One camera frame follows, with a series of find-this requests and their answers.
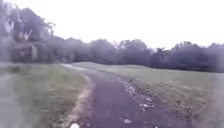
tree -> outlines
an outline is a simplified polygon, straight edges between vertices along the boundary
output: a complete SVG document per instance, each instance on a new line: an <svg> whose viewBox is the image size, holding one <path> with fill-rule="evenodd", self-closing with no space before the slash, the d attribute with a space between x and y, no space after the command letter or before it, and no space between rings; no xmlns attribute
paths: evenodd
<svg viewBox="0 0 224 128"><path fill-rule="evenodd" d="M90 60L102 64L116 64L116 49L104 39L92 41L89 45Z"/></svg>

dirt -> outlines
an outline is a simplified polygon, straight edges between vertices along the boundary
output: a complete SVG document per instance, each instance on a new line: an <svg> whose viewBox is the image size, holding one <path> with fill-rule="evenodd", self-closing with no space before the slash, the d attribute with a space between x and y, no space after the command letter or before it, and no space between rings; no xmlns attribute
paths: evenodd
<svg viewBox="0 0 224 128"><path fill-rule="evenodd" d="M140 92L127 79L93 69L81 71L95 84L91 116L80 119L81 128L193 127L156 96Z"/></svg>

green grass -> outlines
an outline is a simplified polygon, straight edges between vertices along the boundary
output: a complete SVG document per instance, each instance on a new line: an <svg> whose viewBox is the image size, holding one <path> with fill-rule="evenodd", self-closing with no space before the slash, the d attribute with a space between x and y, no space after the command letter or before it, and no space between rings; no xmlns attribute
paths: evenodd
<svg viewBox="0 0 224 128"><path fill-rule="evenodd" d="M189 120L199 119L209 110L221 86L224 74L152 69L143 66L106 66L95 63L74 65L113 72L134 78L146 92L157 95Z"/></svg>
<svg viewBox="0 0 224 128"><path fill-rule="evenodd" d="M11 85L23 113L34 128L58 127L87 88L77 71L61 65L2 64L0 75L10 74Z"/></svg>

rock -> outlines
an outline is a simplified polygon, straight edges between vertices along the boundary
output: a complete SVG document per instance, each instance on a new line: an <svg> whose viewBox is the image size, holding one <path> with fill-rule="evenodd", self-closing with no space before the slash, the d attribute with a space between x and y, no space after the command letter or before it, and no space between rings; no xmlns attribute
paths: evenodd
<svg viewBox="0 0 224 128"><path fill-rule="evenodd" d="M124 119L124 123L125 123L125 124L130 124L130 123L132 123L132 121L129 120L129 119Z"/></svg>
<svg viewBox="0 0 224 128"><path fill-rule="evenodd" d="M80 128L80 126L78 124L74 123L70 126L70 128Z"/></svg>

overcast sky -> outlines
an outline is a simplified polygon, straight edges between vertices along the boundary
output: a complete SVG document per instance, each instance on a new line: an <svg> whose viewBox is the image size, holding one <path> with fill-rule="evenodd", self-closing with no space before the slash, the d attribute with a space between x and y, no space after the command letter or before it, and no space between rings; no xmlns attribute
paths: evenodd
<svg viewBox="0 0 224 128"><path fill-rule="evenodd" d="M224 43L223 0L8 0L56 24L55 34L85 42L141 39L170 48L181 41Z"/></svg>

